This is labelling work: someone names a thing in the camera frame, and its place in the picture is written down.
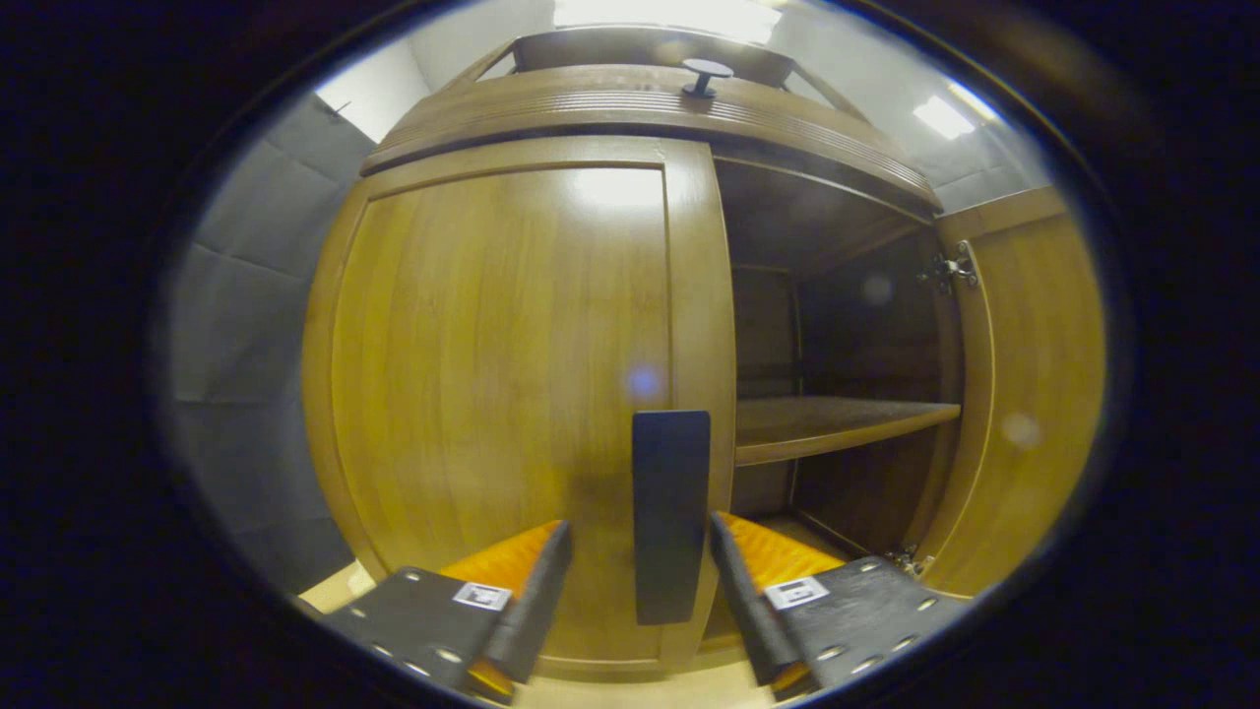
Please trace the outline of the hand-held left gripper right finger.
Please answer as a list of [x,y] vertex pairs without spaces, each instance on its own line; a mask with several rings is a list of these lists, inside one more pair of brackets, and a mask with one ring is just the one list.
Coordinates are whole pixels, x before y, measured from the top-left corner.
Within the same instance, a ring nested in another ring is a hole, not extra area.
[[712,513],[722,593],[753,678],[775,695],[842,689],[945,633],[964,601],[885,557],[840,560],[788,535]]

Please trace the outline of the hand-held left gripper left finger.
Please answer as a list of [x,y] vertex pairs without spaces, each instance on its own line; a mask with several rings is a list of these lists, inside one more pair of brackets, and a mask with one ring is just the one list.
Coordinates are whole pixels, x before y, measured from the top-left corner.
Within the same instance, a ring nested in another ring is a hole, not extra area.
[[554,520],[442,570],[404,565],[323,620],[421,683],[510,703],[530,681],[572,557],[570,523]]

